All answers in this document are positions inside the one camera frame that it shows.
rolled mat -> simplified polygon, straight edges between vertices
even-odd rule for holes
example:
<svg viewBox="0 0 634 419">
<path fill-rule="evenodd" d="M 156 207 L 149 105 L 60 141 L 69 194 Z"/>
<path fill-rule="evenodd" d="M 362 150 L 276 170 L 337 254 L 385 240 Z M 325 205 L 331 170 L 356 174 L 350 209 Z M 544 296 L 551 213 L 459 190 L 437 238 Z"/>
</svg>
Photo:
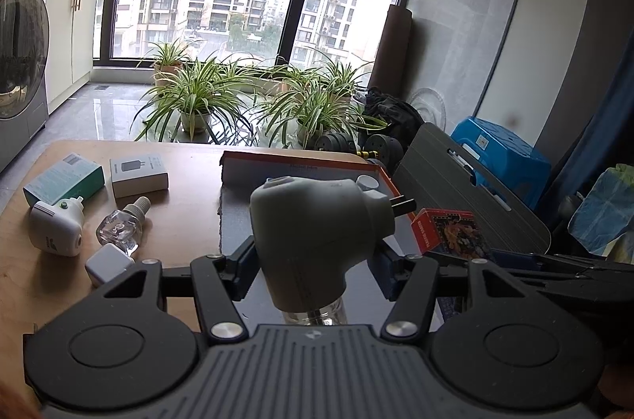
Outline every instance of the rolled mat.
<svg viewBox="0 0 634 419">
<path fill-rule="evenodd" d="M 385 94 L 400 94 L 410 29 L 411 11 L 390 4 L 368 88 L 378 87 Z"/>
</svg>

white charger box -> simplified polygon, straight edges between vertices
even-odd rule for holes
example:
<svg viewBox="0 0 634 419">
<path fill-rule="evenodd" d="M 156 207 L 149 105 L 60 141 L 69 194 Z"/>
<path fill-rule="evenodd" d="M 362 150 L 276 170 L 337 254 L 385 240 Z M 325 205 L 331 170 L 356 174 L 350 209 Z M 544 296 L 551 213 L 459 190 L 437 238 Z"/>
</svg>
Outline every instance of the white charger box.
<svg viewBox="0 0 634 419">
<path fill-rule="evenodd" d="M 112 191 L 115 198 L 166 190 L 167 169 L 159 154 L 138 154 L 110 160 Z"/>
<path fill-rule="evenodd" d="M 128 255 L 114 244 L 105 244 L 86 261 L 86 272 L 93 286 L 98 287 L 116 278 L 134 265 Z"/>
</svg>

wooden table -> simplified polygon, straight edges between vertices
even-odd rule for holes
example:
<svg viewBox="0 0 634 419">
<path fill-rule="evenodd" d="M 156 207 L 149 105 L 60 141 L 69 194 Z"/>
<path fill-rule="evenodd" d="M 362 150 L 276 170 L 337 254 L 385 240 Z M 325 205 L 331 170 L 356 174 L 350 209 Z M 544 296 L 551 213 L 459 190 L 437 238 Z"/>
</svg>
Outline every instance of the wooden table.
<svg viewBox="0 0 634 419">
<path fill-rule="evenodd" d="M 169 172 L 169 191 L 148 194 L 152 207 L 143 226 L 138 258 L 157 258 L 164 267 L 174 267 L 218 252 L 220 157 L 226 150 L 280 152 L 267 148 L 110 141 L 58 141 L 49 146 L 0 215 L 0 380 L 37 403 L 24 383 L 22 334 L 51 321 L 91 291 L 84 263 L 100 247 L 93 232 L 108 213 L 134 201 L 125 198 L 115 202 L 109 182 L 109 159 L 160 153 Z M 27 229 L 29 206 L 21 187 L 71 152 L 100 164 L 106 186 L 84 203 L 86 222 L 81 254 L 65 258 L 31 245 Z M 284 150 L 283 154 L 359 161 L 357 156 L 343 153 Z M 198 328 L 192 299 L 170 298 L 168 309 L 192 329 Z"/>
</svg>

blue plastic stool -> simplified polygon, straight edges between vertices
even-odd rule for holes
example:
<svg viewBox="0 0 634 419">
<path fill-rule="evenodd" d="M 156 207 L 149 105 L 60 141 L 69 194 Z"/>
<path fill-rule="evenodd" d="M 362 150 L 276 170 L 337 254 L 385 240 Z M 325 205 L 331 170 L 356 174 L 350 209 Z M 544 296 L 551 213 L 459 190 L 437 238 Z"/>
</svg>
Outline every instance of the blue plastic stool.
<svg viewBox="0 0 634 419">
<path fill-rule="evenodd" d="M 550 163 L 539 151 L 512 131 L 472 116 L 456 126 L 451 138 L 526 206 L 535 209 L 550 175 Z M 475 179 L 478 185 L 487 186 L 486 179 L 477 172 Z"/>
</svg>

blue curtain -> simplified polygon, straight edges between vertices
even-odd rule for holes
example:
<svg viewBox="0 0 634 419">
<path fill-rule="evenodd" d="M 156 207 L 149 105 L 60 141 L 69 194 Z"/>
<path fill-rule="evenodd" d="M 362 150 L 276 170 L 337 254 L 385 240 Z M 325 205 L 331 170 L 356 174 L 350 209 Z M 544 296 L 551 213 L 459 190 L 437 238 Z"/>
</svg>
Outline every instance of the blue curtain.
<svg viewBox="0 0 634 419">
<path fill-rule="evenodd" d="M 544 192 L 535 210 L 550 229 L 559 221 L 557 208 L 605 169 L 634 163 L 634 31 L 597 112 L 575 149 Z"/>
</svg>

